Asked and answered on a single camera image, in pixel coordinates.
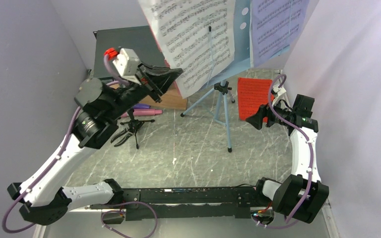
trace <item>marker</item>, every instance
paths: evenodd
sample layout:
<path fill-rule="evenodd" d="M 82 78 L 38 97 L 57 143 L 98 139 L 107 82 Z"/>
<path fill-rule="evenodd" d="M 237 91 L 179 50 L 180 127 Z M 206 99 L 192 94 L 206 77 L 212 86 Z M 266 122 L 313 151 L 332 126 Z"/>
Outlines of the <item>marker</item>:
<path fill-rule="evenodd" d="M 144 103 L 137 103 L 133 107 L 134 109 L 149 109 L 150 105 L 144 104 Z"/>
<path fill-rule="evenodd" d="M 134 116 L 155 116 L 162 114 L 162 110 L 155 110 L 155 109 L 135 109 L 133 111 Z M 122 118 L 127 118 L 129 115 L 127 113 L 122 114 Z"/>

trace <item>gray marble surface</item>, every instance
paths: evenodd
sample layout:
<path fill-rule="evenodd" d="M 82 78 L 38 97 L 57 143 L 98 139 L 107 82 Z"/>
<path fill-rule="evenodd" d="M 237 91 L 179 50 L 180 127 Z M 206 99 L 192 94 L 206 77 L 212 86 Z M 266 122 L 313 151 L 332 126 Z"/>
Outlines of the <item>gray marble surface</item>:
<path fill-rule="evenodd" d="M 256 69 L 228 79 L 236 98 L 238 77 L 273 78 L 273 70 Z M 208 89 L 192 95 L 189 106 Z M 233 186 L 255 184 L 262 177 L 284 181 L 291 171 L 292 148 L 287 130 L 274 125 L 258 131 L 239 120 L 238 103 L 229 103 L 233 152 L 227 152 L 226 128 L 213 121 L 218 92 L 182 118 L 177 110 L 139 117 L 156 120 L 121 147 L 110 142 L 85 161 L 69 178 L 68 186 L 115 179 L 122 187 Z M 224 121 L 222 107 L 220 119 Z"/>

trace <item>red mat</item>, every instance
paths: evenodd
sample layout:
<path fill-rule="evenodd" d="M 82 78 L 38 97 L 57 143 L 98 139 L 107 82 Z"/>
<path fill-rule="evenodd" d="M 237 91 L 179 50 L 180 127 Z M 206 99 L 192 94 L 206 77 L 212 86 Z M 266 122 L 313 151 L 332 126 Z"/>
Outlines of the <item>red mat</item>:
<path fill-rule="evenodd" d="M 237 98 L 240 120 L 246 120 L 254 115 L 261 104 L 268 104 L 268 90 L 271 83 L 270 79 L 239 78 Z"/>

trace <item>red connector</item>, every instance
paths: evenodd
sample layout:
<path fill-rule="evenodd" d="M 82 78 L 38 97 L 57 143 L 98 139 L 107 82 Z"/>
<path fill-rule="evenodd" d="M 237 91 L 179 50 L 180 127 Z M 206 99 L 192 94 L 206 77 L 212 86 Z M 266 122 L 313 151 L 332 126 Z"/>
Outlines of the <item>red connector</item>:
<path fill-rule="evenodd" d="M 115 48 L 110 48 L 104 52 L 104 55 L 109 55 L 109 60 L 116 57 L 119 53 L 115 50 Z"/>

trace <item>tripod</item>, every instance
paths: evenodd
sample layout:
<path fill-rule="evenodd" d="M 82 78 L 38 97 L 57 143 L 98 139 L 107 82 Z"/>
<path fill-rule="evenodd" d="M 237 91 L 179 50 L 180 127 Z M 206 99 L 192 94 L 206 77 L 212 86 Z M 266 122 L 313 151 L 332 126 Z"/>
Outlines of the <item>tripod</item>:
<path fill-rule="evenodd" d="M 225 125 L 227 128 L 227 144 L 228 144 L 228 152 L 232 152 L 231 148 L 231 138 L 230 138 L 230 124 L 229 124 L 229 111 L 228 111 L 228 105 L 227 105 L 227 94 L 230 94 L 231 103 L 235 103 L 236 101 L 233 98 L 233 95 L 231 94 L 231 88 L 228 87 L 229 82 L 227 80 L 222 80 L 220 83 L 214 84 L 214 87 L 211 88 L 205 95 L 203 95 L 198 101 L 196 101 L 192 106 L 190 106 L 186 111 L 184 111 L 182 114 L 180 114 L 181 117 L 184 117 L 190 110 L 192 110 L 196 105 L 198 105 L 200 102 L 202 102 L 206 97 L 208 97 L 211 93 L 213 93 L 215 90 L 218 91 L 218 100 L 217 105 L 215 107 L 215 114 L 213 114 L 211 111 L 208 110 L 208 112 L 214 116 L 214 121 Z M 226 117 L 226 122 L 222 122 L 219 120 L 219 113 L 220 113 L 220 107 L 221 107 L 221 100 L 224 102 L 224 116 Z"/>
<path fill-rule="evenodd" d="M 145 122 L 155 122 L 154 119 L 151 120 L 137 120 L 135 119 L 135 116 L 133 115 L 133 108 L 129 109 L 127 111 L 127 114 L 129 115 L 130 121 L 127 122 L 121 122 L 120 125 L 128 125 L 128 128 L 125 128 L 123 131 L 119 132 L 118 134 L 114 135 L 113 138 L 110 140 L 111 143 L 113 143 L 117 138 L 121 137 L 122 135 L 125 135 L 118 143 L 116 143 L 114 146 L 121 146 L 123 145 L 132 135 L 135 136 L 135 143 L 136 143 L 136 149 L 139 149 L 138 145 L 138 139 L 136 138 L 136 133 L 138 130 L 144 125 Z"/>

